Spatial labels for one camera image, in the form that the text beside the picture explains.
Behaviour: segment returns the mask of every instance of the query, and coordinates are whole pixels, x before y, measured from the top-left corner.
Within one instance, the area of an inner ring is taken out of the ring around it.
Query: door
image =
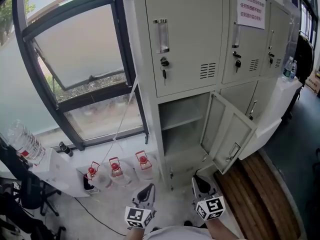
[[[256,85],[257,81],[239,84],[222,89],[220,95],[245,114],[254,95]]]
[[[255,124],[259,123],[269,103],[270,97],[275,89],[277,79],[277,77],[271,77],[259,80],[256,85],[249,109],[246,112],[247,117],[250,118]]]
[[[241,154],[256,128],[235,106],[212,92],[200,145],[224,174]]]
[[[261,76],[278,76],[281,72],[290,28],[290,15],[284,10],[271,3],[268,49],[264,55]]]
[[[270,3],[266,0],[263,0],[265,4],[264,29],[246,25],[238,25],[238,0],[229,1],[230,23],[227,52],[222,79],[222,82],[224,84],[256,77],[259,75],[267,48],[270,18]],[[236,66],[237,61],[240,61],[240,67]]]
[[[145,1],[157,96],[216,84],[222,0]]]

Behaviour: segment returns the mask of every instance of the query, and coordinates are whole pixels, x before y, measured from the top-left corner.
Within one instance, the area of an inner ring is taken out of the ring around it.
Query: gray floor
[[[97,219],[105,223],[112,229],[121,234],[128,232],[127,224],[124,221],[125,208],[131,200],[132,192],[118,187],[112,191],[98,193],[91,197],[78,198],[79,201],[92,213]],[[183,225],[184,221],[191,221],[195,226],[201,226],[203,221],[194,211],[192,201],[191,185],[173,192],[166,191],[160,183],[156,186],[155,214],[154,219],[149,223],[146,234],[153,227],[164,228],[173,225]],[[36,219],[41,219],[45,225],[56,232],[59,226],[65,226],[67,231],[62,239],[66,240],[123,240],[124,237],[110,231],[105,226],[94,220],[81,205],[71,196],[63,194],[55,195],[50,201],[55,209],[60,213],[56,217],[53,213],[48,213],[45,217],[41,216],[38,210],[32,211]],[[243,237],[236,220],[230,209],[220,217],[234,234]],[[6,234],[8,240],[29,240],[30,236],[21,232],[22,236],[12,236]]]
[[[308,240],[318,240],[319,222],[309,219],[305,206],[314,194],[312,165],[320,148],[320,98],[305,87],[291,112],[292,119],[280,124],[263,149],[293,196]]]

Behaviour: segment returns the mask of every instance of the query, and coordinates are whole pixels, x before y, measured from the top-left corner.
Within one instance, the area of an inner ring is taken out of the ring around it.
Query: open locker door
[[[200,145],[224,174],[244,150],[256,128],[245,114],[213,91]]]

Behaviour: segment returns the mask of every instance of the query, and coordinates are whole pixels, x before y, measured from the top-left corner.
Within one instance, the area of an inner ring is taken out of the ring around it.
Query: tiled floor
[[[78,200],[98,220],[125,235],[128,232],[128,226],[124,221],[124,212],[131,200],[131,195],[131,191],[118,187],[109,192],[98,193],[92,195],[92,197],[78,198]],[[171,192],[166,191],[162,183],[159,183],[156,186],[154,204],[157,213],[148,225],[146,233],[149,233],[153,227],[163,228],[172,225],[183,225],[186,220],[193,222],[195,226],[201,226],[203,221],[191,205],[193,199],[191,185]],[[51,199],[51,203],[54,204],[60,216],[56,217],[53,213],[47,213],[42,219],[46,226],[54,232],[58,230],[59,226],[65,226],[67,231],[62,239],[122,240],[124,238],[94,220],[73,197],[66,194],[55,195]],[[38,210],[34,211],[34,213],[37,219],[41,218]],[[232,232],[242,237],[229,208],[220,219]],[[8,239],[20,240],[23,238],[11,236]],[[26,235],[24,239],[29,240],[30,237]]]

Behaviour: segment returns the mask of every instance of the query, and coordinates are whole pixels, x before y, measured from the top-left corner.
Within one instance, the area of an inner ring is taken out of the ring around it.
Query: wooden floor
[[[297,240],[300,228],[291,206],[258,153],[237,160],[214,177],[248,240]]]

